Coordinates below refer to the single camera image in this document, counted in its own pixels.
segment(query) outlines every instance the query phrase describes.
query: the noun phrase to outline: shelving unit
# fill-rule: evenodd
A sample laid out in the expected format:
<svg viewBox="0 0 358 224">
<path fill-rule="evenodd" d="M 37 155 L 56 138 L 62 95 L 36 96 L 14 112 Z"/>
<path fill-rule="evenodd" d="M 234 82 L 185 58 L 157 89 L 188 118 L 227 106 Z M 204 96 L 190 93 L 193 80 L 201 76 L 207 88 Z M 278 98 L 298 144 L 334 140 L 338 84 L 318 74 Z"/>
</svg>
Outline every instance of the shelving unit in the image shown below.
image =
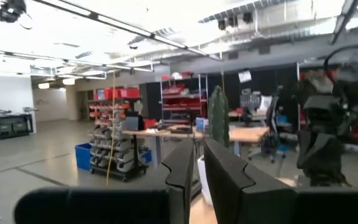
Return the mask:
<svg viewBox="0 0 358 224">
<path fill-rule="evenodd" d="M 90 100 L 90 116 L 95 118 L 96 127 L 89 132 L 92 136 L 91 173 L 106 173 L 111 161 L 109 176 L 120 178 L 123 182 L 145 174 L 147 166 L 139 160 L 139 148 L 136 139 L 122 134 L 125 130 L 125 111 L 133 101 L 139 98 L 116 98 L 112 100 Z"/>
<path fill-rule="evenodd" d="M 194 116 L 207 115 L 208 79 L 203 75 L 190 75 L 181 80 L 160 79 L 162 123 L 188 123 L 188 112 Z"/>
</svg>

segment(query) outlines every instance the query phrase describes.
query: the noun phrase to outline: concrete floor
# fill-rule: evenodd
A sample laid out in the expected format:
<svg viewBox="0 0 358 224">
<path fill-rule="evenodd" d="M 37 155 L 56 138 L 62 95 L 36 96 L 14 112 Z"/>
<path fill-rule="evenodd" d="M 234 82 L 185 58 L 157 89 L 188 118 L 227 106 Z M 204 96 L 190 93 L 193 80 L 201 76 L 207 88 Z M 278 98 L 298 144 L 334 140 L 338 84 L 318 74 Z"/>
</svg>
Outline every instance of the concrete floor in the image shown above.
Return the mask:
<svg viewBox="0 0 358 224">
<path fill-rule="evenodd" d="M 0 141 L 2 224 L 13 223 L 12 210 L 16 202 L 30 190 L 46 186 L 106 186 L 105 176 L 76 168 L 74 146 L 89 141 L 88 130 L 92 127 L 91 123 L 74 121 L 44 122 L 37 124 L 38 133 L 35 135 Z M 163 142 L 162 157 L 166 157 L 174 147 L 174 142 Z M 252 163 L 272 176 L 294 178 L 301 174 L 295 161 L 296 153 L 288 153 L 280 173 L 277 172 L 279 163 L 271 164 L 267 158 L 255 157 Z M 358 187 L 358 155 L 344 155 L 343 164 L 348 181 Z M 127 185 L 114 179 L 109 183 L 109 187 Z"/>
</svg>

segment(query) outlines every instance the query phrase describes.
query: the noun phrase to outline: table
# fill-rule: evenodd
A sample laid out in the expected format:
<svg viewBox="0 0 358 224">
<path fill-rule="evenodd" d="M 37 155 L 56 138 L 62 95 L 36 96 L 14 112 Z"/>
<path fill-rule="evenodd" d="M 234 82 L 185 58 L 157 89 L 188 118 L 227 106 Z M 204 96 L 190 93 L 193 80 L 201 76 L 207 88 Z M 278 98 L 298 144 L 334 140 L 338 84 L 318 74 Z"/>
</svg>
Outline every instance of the table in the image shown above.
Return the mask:
<svg viewBox="0 0 358 224">
<path fill-rule="evenodd" d="M 287 178 L 278 178 L 289 186 L 296 186 L 295 181 Z M 217 224 L 214 208 L 209 206 L 202 195 L 197 196 L 190 207 L 190 224 Z"/>
<path fill-rule="evenodd" d="M 242 113 L 238 113 L 237 111 L 230 111 L 229 112 L 230 118 L 240 118 L 242 117 Z M 257 111 L 255 113 L 252 113 L 252 116 L 250 117 L 253 121 L 260 121 L 263 126 L 266 126 L 265 120 L 266 120 L 266 111 Z"/>
<path fill-rule="evenodd" d="M 133 136 L 141 136 L 141 137 L 154 137 L 155 147 L 152 149 L 152 161 L 154 168 L 157 168 L 161 163 L 161 145 L 160 138 L 180 138 L 180 139 L 202 139 L 204 137 L 204 133 L 196 131 L 196 128 L 193 127 L 193 134 L 176 134 L 171 133 L 169 129 L 177 129 L 179 127 L 185 127 L 185 125 L 173 125 L 168 128 L 168 130 L 157 131 L 156 129 L 147 129 L 143 131 L 123 131 L 123 134 L 130 134 Z M 240 155 L 240 142 L 242 143 L 258 143 L 262 135 L 268 131 L 269 129 L 266 127 L 258 127 L 258 128 L 232 128 L 229 130 L 230 141 L 234 141 L 234 153 L 236 155 Z"/>
</svg>

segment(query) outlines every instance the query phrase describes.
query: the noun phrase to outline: black office chair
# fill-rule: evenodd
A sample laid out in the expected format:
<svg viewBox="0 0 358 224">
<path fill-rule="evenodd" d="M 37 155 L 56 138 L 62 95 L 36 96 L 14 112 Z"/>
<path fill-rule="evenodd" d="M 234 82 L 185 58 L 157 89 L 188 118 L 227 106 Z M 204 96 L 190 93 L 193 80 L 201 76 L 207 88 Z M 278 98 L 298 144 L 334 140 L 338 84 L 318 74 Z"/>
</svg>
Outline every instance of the black office chair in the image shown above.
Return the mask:
<svg viewBox="0 0 358 224">
<path fill-rule="evenodd" d="M 272 163 L 275 162 L 275 155 L 280 145 L 280 137 L 277 131 L 277 102 L 278 94 L 273 96 L 272 102 L 266 112 L 266 125 L 269 127 L 267 131 L 260 139 L 260 150 L 252 151 L 248 155 L 248 159 L 251 160 L 252 156 L 256 154 L 262 154 L 269 156 Z"/>
</svg>

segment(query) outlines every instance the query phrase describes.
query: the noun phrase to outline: white sign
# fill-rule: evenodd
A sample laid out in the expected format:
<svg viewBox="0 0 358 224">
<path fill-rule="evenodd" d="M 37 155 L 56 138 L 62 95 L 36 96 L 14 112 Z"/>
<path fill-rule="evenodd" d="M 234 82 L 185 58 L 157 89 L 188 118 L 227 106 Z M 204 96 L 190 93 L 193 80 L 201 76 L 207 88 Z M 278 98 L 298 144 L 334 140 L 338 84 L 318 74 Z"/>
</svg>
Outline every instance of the white sign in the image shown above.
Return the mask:
<svg viewBox="0 0 358 224">
<path fill-rule="evenodd" d="M 240 83 L 251 81 L 251 73 L 247 70 L 239 73 Z"/>
</svg>

